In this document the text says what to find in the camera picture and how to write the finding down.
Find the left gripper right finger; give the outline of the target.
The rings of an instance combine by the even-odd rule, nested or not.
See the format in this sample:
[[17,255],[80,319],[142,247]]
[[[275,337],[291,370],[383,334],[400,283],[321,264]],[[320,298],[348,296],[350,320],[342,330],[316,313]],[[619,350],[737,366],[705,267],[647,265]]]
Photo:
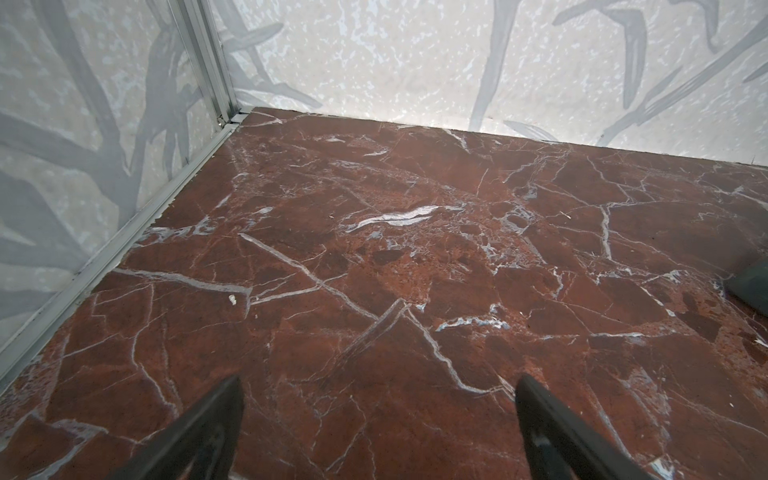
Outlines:
[[515,405],[533,479],[650,477],[534,377],[518,380]]

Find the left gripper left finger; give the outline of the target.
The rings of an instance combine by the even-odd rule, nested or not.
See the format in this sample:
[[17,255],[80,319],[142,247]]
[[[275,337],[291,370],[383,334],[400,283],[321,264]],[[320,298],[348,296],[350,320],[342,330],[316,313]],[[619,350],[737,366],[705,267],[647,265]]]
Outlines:
[[227,479],[244,413],[241,380],[231,375],[161,430],[111,479]]

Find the grey plastic organizer box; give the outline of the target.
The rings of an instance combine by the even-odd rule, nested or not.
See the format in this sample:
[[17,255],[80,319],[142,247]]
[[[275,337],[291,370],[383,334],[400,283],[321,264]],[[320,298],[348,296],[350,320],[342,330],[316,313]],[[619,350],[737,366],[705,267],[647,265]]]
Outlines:
[[768,313],[768,267],[763,259],[724,282],[725,289],[763,316]]

